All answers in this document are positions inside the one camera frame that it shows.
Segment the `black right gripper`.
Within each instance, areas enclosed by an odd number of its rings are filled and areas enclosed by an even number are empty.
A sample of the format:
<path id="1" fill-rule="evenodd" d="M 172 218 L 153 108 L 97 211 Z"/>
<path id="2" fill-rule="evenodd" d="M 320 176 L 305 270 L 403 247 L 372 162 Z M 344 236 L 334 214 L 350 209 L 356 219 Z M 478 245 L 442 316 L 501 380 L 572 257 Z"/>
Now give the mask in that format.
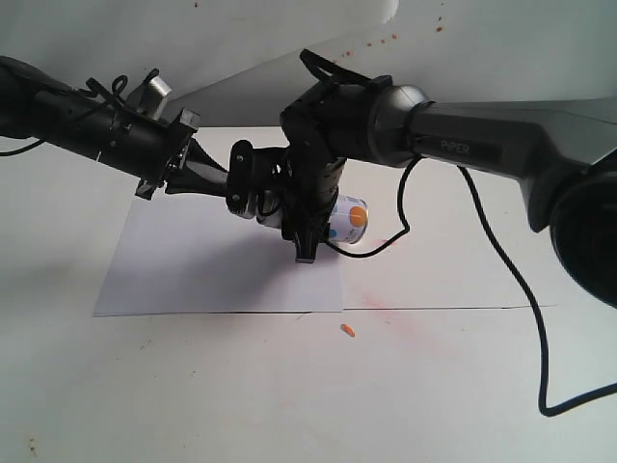
<path id="1" fill-rule="evenodd" d="M 235 215 L 282 215 L 282 238 L 291 241 L 297 263 L 314 263 L 325 239 L 345 160 L 326 141 L 319 111 L 333 84 L 315 84 L 280 115 L 287 148 L 255 148 L 248 140 L 230 152 L 226 202 Z M 291 169 L 292 191 L 284 190 L 283 162 Z"/>

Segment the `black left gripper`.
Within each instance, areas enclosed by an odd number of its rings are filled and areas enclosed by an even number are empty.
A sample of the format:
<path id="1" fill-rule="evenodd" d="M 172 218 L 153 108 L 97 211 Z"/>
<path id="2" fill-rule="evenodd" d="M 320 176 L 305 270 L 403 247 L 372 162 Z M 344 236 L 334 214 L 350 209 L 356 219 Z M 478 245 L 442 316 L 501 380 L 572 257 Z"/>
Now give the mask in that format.
<path id="1" fill-rule="evenodd" d="M 141 175 L 136 188 L 135 195 L 138 198 L 149 201 L 166 181 L 165 193 L 168 195 L 201 194 L 222 198 L 227 195 L 227 170 L 192 138 L 200 126 L 200 121 L 199 114 L 183 108 L 174 120 L 164 127 L 154 155 L 153 167 L 147 174 Z M 198 172 L 191 169 L 177 171 L 184 162 L 186 151 L 187 162 L 210 168 Z"/>

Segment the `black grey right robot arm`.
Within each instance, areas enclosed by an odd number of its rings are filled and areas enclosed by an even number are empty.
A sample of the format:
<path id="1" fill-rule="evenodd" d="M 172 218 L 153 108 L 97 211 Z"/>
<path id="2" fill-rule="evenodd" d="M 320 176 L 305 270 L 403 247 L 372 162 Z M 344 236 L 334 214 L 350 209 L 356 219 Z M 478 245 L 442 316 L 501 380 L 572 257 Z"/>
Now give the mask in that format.
<path id="1" fill-rule="evenodd" d="M 236 143 L 231 212 L 282 219 L 297 258 L 326 235 L 348 160 L 410 171 L 423 158 L 515 180 L 527 222 L 548 231 L 561 265 L 598 300 L 616 302 L 616 101 L 438 103 L 386 77 L 330 78 L 287 106 L 283 149 Z"/>

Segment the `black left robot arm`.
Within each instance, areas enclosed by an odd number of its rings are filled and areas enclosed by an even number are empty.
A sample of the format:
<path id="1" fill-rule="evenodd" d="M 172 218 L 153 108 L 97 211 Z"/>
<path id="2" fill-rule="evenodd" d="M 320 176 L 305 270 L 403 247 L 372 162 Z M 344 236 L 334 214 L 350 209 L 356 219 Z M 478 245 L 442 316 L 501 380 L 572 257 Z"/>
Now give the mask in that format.
<path id="1" fill-rule="evenodd" d="M 136 196 L 149 200 L 156 189 L 168 194 L 223 197 L 225 168 L 194 139 L 198 114 L 183 109 L 172 121 L 162 117 L 171 89 L 152 69 L 124 95 L 118 76 L 105 88 L 89 78 L 75 89 L 17 59 L 1 59 L 1 134 L 68 150 L 139 180 Z"/>

